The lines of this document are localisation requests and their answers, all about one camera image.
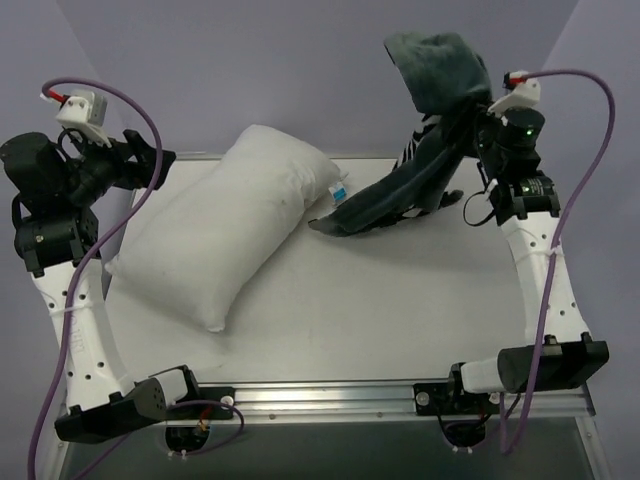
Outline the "zebra print pillowcase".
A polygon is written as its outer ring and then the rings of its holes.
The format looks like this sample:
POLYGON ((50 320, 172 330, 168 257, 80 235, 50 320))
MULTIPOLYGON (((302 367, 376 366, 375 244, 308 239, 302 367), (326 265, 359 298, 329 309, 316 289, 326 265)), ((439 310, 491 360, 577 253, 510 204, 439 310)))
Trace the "zebra print pillowcase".
POLYGON ((385 177, 310 221, 327 236, 387 228, 459 201, 462 191, 448 185, 472 155, 474 122, 492 100, 483 58, 458 33, 395 33, 384 47, 421 119, 385 177))

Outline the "white pillow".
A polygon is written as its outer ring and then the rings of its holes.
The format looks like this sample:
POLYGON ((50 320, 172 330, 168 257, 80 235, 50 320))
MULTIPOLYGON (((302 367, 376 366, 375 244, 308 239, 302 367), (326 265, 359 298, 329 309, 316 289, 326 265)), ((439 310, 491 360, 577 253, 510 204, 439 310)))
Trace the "white pillow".
POLYGON ((244 284, 343 177, 314 146, 252 125, 106 269, 131 293, 221 332, 244 284))

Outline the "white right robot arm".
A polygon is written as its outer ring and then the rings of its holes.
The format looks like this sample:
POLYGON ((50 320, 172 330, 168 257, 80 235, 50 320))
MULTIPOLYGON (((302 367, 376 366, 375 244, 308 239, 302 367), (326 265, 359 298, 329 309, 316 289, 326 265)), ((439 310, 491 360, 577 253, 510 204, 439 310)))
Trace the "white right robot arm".
POLYGON ((477 121, 478 168, 497 226, 506 239, 522 292, 525 343, 452 368, 444 388, 455 412, 480 394, 575 389, 609 360, 577 305, 558 232, 562 207, 540 168, 536 142, 545 118, 532 107, 492 107, 477 121))

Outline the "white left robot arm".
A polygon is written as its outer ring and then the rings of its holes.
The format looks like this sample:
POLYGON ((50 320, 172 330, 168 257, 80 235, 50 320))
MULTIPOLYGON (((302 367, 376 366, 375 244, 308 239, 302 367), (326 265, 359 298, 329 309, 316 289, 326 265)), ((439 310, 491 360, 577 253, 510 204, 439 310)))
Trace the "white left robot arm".
POLYGON ((193 372, 177 366, 146 379, 127 372, 102 293, 99 222, 91 207, 109 188, 159 188, 176 156, 135 130, 105 145, 66 128, 79 155, 68 157, 45 134, 18 135, 1 147, 17 187, 14 247, 39 291, 63 357, 67 410, 54 423, 59 439, 97 444, 168 419, 194 417, 202 395, 193 372))

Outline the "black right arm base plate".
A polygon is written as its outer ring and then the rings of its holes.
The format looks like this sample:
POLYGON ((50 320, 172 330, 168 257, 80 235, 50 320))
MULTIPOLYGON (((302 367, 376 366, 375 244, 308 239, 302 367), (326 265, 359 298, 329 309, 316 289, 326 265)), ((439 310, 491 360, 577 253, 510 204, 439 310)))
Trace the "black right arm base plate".
POLYGON ((488 394, 453 393, 446 382, 414 383, 412 390, 418 416, 484 416, 499 412, 488 394))

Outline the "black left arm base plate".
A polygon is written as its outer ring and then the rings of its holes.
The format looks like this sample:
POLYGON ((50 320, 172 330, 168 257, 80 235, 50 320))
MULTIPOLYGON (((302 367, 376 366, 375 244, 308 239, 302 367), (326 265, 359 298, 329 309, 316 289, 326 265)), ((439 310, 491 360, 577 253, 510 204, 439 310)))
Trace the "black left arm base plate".
POLYGON ((236 389, 232 386, 200 386, 197 393, 190 393, 167 409, 166 419, 173 420, 231 420, 234 413, 218 406, 224 398, 228 404, 235 402, 236 389))

